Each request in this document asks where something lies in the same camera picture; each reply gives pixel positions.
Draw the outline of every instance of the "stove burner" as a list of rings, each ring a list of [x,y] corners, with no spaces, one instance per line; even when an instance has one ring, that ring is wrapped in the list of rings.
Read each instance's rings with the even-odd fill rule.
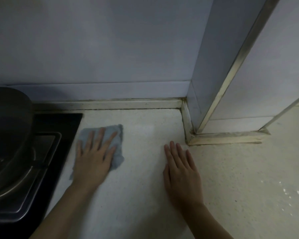
[[[28,212],[60,139],[59,132],[35,133],[30,168],[0,193],[0,222],[19,221]]]

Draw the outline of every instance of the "forearm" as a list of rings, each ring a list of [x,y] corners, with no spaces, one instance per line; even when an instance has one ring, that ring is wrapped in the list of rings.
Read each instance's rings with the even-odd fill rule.
[[[195,239],[233,239],[204,205],[184,210],[182,215]]]
[[[87,201],[90,194],[73,185],[69,186],[30,239],[67,238],[76,211]]]

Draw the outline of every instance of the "cleaning cloth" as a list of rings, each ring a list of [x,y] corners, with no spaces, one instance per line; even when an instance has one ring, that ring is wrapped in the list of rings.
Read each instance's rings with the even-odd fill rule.
[[[78,137],[79,140],[82,141],[82,147],[84,148],[86,141],[88,139],[88,135],[91,131],[95,132],[94,135],[94,140],[97,138],[99,130],[101,129],[101,127],[99,128],[84,128],[81,132],[80,135]],[[110,136],[112,135],[113,132],[117,132],[116,136],[113,138],[109,148],[107,151],[109,151],[112,147],[116,146],[116,150],[115,153],[113,155],[113,159],[112,159],[112,163],[111,163],[111,167],[110,170],[113,169],[117,169],[124,161],[124,157],[122,155],[122,141],[123,141],[123,125],[119,124],[119,125],[113,125],[113,126],[106,126],[105,127],[105,133],[104,133],[104,137],[102,140],[102,145],[104,142],[106,142]]]

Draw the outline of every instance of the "hand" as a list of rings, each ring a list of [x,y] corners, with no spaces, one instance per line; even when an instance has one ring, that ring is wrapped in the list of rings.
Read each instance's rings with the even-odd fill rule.
[[[172,205],[181,213],[203,206],[203,193],[200,175],[188,150],[184,154],[179,143],[173,141],[164,146],[167,164],[164,184]]]
[[[111,148],[107,153],[106,151],[117,132],[114,132],[101,146],[104,132],[105,128],[101,128],[94,144],[94,131],[90,132],[83,150],[81,140],[76,146],[72,185],[85,192],[94,192],[103,183],[110,169],[116,147]]]

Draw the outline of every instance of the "black stove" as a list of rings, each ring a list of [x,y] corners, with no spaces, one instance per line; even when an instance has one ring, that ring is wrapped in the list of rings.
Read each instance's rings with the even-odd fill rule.
[[[35,115],[33,166],[20,178],[26,179],[22,187],[0,200],[0,238],[29,238],[41,223],[81,119],[77,113]]]

